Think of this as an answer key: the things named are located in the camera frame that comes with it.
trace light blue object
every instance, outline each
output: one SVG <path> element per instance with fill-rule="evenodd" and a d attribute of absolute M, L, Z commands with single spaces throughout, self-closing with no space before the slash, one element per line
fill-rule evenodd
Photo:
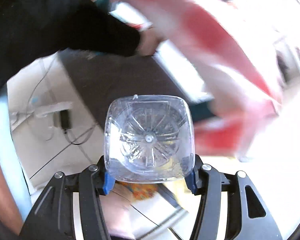
<path fill-rule="evenodd" d="M 31 104 L 34 105 L 39 102 L 39 97 L 33 97 L 31 100 Z"/>
<path fill-rule="evenodd" d="M 105 173 L 105 183 L 103 184 L 103 192 L 108 195 L 111 190 L 113 190 L 115 184 L 115 179 L 111 177 L 108 172 Z"/>
<path fill-rule="evenodd" d="M 32 203 L 11 137 L 7 86 L 0 91 L 0 166 L 22 219 L 25 221 Z"/>

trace black cable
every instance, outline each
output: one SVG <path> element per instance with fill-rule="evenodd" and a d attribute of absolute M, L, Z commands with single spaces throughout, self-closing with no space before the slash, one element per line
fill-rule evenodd
<path fill-rule="evenodd" d="M 68 143 L 70 143 L 70 144 L 72 144 L 72 145 L 82 145 L 82 144 L 86 143 L 86 142 L 90 139 L 91 135 L 93 134 L 93 131 L 94 131 L 94 128 L 95 128 L 95 127 L 96 127 L 96 125 L 94 124 L 94 125 L 90 128 L 90 130 L 89 130 L 90 133 L 88 133 L 87 137 L 86 137 L 81 143 L 75 143 L 75 141 L 76 141 L 77 139 L 70 140 L 69 135 L 68 135 L 68 131 L 72 133 L 72 131 L 71 131 L 70 129 L 64 130 L 64 131 L 63 131 L 63 134 L 64 134 L 64 136 L 65 136 L 65 138 L 66 138 L 66 140 L 67 140 Z"/>
<path fill-rule="evenodd" d="M 83 134 L 81 134 L 79 137 L 78 137 L 78 139 L 79 138 L 81 138 L 82 136 L 84 136 L 86 133 L 88 133 L 90 130 L 86 130 Z M 55 157 L 57 157 L 60 153 L 62 153 L 65 149 L 67 149 L 68 147 L 70 147 L 71 146 L 71 144 L 68 144 L 66 147 L 64 147 L 60 152 L 58 152 L 56 155 L 54 155 L 45 165 L 43 165 L 35 174 L 33 174 L 31 177 L 30 177 L 30 179 L 32 179 L 33 177 L 34 177 L 34 175 L 36 175 L 39 171 L 41 171 L 45 166 L 47 166 L 47 164 L 49 163 L 49 162 L 51 162 Z"/>
<path fill-rule="evenodd" d="M 71 136 L 73 138 L 75 138 L 75 135 L 73 134 L 73 132 L 71 131 L 71 129 L 68 130 L 69 133 L 71 134 Z M 77 145 L 79 150 L 82 152 L 82 154 L 86 157 L 86 159 L 90 162 L 90 164 L 93 164 L 92 160 L 89 158 L 89 156 L 85 153 L 85 151 L 83 150 L 83 148 L 81 147 L 81 145 Z"/>
<path fill-rule="evenodd" d="M 116 193 L 117 195 L 119 195 L 120 197 L 123 197 L 124 199 L 126 199 L 127 201 L 130 202 L 130 200 L 128 200 L 127 198 L 125 198 L 124 196 L 121 196 L 119 193 Z M 132 204 L 130 204 L 130 206 L 132 206 L 135 210 L 137 210 L 141 215 L 143 215 L 146 219 L 148 219 L 149 221 L 151 221 L 152 223 L 154 223 L 150 218 L 146 217 L 144 214 L 142 214 L 138 209 L 136 209 Z"/>

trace white cord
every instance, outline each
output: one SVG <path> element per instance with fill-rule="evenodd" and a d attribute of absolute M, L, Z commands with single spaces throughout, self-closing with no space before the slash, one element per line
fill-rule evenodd
<path fill-rule="evenodd" d="M 50 63 L 50 66 L 49 66 L 49 68 L 48 68 L 47 70 L 45 69 L 44 62 L 43 62 L 42 58 L 39 59 L 39 61 L 41 62 L 40 66 L 41 66 L 41 68 L 42 68 L 43 77 L 42 77 L 42 79 L 39 81 L 39 83 L 34 87 L 33 91 L 32 91 L 31 94 L 30 94 L 30 97 L 29 97 L 29 99 L 28 99 L 27 106 L 26 106 L 26 117 L 27 117 L 28 114 L 29 114 L 29 104 L 30 104 L 30 100 L 31 100 L 31 98 L 33 97 L 33 94 L 34 94 L 35 90 L 37 89 L 37 87 L 39 86 L 39 84 L 42 82 L 42 80 L 44 80 L 44 78 L 46 78 L 46 83 L 47 83 L 47 87 L 48 87 L 48 89 L 49 89 L 49 94 L 50 94 L 51 100 L 52 100 L 54 103 L 56 103 L 56 97 L 54 96 L 54 93 L 52 92 L 52 89 L 51 89 L 50 82 L 49 82 L 48 78 L 46 77 L 47 74 L 49 73 L 50 69 L 52 68 L 53 62 L 55 61 L 56 58 L 57 58 L 57 55 L 55 55 L 55 57 L 52 59 L 52 61 L 51 61 L 51 63 Z M 51 132 L 51 135 L 49 136 L 48 139 L 45 139 L 45 138 L 42 138 L 41 136 L 39 136 L 39 135 L 34 131 L 34 129 L 32 129 L 32 127 L 31 127 L 31 125 L 30 125 L 30 123 L 29 123 L 29 118 L 28 118 L 28 117 L 26 118 L 26 123 L 27 123 L 29 129 L 31 130 L 31 132 L 32 132 L 38 139 L 44 140 L 44 141 L 50 141 L 50 140 L 53 138 L 53 136 L 54 136 L 54 128 L 53 128 L 53 127 L 50 127 L 50 128 L 51 128 L 51 131 L 52 131 L 52 132 Z"/>

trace human arm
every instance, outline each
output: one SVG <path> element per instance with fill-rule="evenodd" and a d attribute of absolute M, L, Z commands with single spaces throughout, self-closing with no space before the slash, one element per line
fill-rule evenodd
<path fill-rule="evenodd" d="M 0 167 L 0 221 L 15 234 L 19 234 L 22 218 L 11 195 Z"/>

